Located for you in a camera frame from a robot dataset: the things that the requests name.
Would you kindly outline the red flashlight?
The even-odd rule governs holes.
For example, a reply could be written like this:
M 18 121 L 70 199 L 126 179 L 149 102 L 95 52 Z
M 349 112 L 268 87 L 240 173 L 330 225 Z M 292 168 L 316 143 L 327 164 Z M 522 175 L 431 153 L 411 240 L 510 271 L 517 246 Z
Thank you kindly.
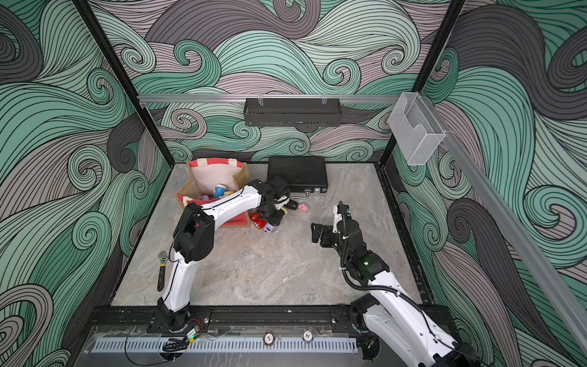
M 263 219 L 258 213 L 251 214 L 250 219 L 255 227 L 260 230 L 263 230 L 268 224 L 267 221 Z

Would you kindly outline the red jute tote bag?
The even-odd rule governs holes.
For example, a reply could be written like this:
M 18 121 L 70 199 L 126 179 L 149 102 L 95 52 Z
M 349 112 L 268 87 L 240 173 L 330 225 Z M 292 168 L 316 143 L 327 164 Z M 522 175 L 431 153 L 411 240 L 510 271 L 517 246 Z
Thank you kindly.
M 198 158 L 187 163 L 190 179 L 176 193 L 182 209 L 189 204 L 199 206 L 225 199 L 229 194 L 240 191 L 249 182 L 249 169 L 246 163 L 234 158 Z M 214 187 L 223 184 L 227 191 L 223 197 L 213 197 Z

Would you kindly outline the small blue object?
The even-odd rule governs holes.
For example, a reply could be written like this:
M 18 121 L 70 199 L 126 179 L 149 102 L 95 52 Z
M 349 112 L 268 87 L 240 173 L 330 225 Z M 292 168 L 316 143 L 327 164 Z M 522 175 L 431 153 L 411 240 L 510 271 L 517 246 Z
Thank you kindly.
M 225 185 L 219 183 L 214 187 L 213 197 L 215 199 L 223 197 L 225 195 L 226 191 L 227 191 L 227 187 Z

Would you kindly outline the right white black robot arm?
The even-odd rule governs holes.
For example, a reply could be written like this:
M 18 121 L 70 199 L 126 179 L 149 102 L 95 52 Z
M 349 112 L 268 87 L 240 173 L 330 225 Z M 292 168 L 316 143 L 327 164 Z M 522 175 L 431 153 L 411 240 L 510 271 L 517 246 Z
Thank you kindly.
M 408 366 L 480 366 L 476 351 L 459 343 L 426 314 L 391 268 L 369 250 L 359 223 L 335 215 L 332 226 L 311 224 L 312 242 L 336 250 L 345 282 L 365 295 L 351 303 L 353 326 L 387 344 Z

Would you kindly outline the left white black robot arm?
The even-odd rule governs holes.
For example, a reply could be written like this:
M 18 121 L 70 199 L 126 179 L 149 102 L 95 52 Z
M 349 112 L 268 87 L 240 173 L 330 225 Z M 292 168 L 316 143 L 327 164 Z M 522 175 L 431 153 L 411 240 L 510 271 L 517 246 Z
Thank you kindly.
M 156 319 L 172 333 L 182 331 L 189 323 L 190 290 L 200 262 L 212 252 L 220 226 L 250 210 L 271 226 L 279 226 L 289 202 L 286 181 L 275 176 L 267 182 L 253 180 L 234 194 L 203 206 L 188 204 L 174 230 L 174 266 L 165 292 L 157 301 Z

